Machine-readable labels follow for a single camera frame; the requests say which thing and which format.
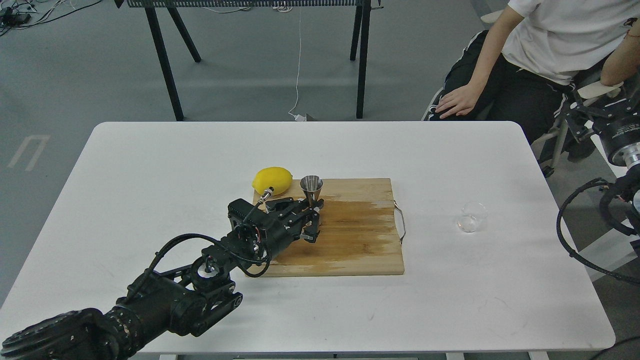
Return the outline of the person's right hand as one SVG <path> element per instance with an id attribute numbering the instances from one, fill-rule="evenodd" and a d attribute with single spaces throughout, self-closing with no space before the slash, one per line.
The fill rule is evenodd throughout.
<path id="1" fill-rule="evenodd" d="M 484 86 L 471 83 L 461 86 L 442 96 L 435 108 L 439 119 L 453 116 L 466 116 L 476 106 Z"/>

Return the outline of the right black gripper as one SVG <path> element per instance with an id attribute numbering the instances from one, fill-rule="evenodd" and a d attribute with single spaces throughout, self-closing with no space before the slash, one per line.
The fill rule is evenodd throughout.
<path id="1" fill-rule="evenodd" d="M 608 114 L 598 105 L 598 98 L 583 99 L 574 95 L 574 101 L 565 112 L 569 134 L 576 141 L 587 141 L 597 135 L 606 160 L 613 166 L 634 167 L 640 162 L 640 85 L 625 87 L 624 96 L 612 105 Z"/>

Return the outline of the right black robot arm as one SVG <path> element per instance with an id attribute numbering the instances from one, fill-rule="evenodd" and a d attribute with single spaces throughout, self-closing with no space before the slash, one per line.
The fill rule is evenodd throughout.
<path id="1" fill-rule="evenodd" d="M 614 230 L 622 235 L 639 235 L 639 189 L 640 189 L 640 117 L 639 117 L 639 86 L 626 94 L 621 100 L 611 102 L 609 105 L 592 107 L 586 105 L 582 100 L 581 92 L 576 90 L 574 94 L 578 97 L 575 103 L 570 105 L 564 118 L 570 129 L 574 128 L 575 119 L 585 119 L 592 123 L 590 129 L 578 129 L 574 139 L 577 142 L 583 141 L 592 135 L 597 135 L 603 146 L 606 161 L 611 166 L 625 167 L 626 173 L 617 178 L 615 182 L 608 182 L 604 178 L 594 178 L 578 187 L 562 203 L 558 210 L 556 219 L 556 230 L 558 240 L 567 251 L 569 257 L 574 258 L 581 264 L 593 271 L 610 276 L 618 281 L 638 286 L 639 279 L 633 276 L 622 275 L 618 272 L 604 269 L 589 260 L 585 259 L 575 249 L 569 246 L 563 237 L 561 221 L 566 207 L 579 194 L 588 189 L 599 187 L 602 196 L 599 201 L 598 211 L 602 220 Z M 625 203 L 631 203 L 631 208 L 626 212 L 626 218 L 630 225 L 616 221 L 610 211 L 610 203 L 614 199 L 619 199 Z"/>

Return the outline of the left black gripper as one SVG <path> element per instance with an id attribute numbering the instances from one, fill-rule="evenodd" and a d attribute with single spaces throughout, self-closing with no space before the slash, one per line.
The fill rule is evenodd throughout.
<path id="1" fill-rule="evenodd" d="M 270 261 L 297 240 L 315 244 L 323 207 L 322 198 L 310 203 L 306 198 L 285 197 L 256 204 L 236 199 L 227 207 L 231 224 L 227 248 L 240 261 Z M 307 223 L 306 212 L 310 212 Z"/>

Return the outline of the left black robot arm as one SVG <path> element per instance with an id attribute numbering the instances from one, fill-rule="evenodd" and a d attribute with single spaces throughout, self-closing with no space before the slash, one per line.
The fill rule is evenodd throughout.
<path id="1" fill-rule="evenodd" d="M 7 360 L 126 360 L 166 332 L 199 337 L 242 303 L 231 271 L 261 277 L 293 242 L 314 243 L 323 207 L 323 199 L 234 200 L 228 205 L 231 231 L 222 239 L 174 237 L 112 310 L 87 308 L 45 319 L 6 338 L 1 355 Z M 204 239 L 210 246 L 190 265 L 156 271 L 169 251 L 189 239 Z"/>

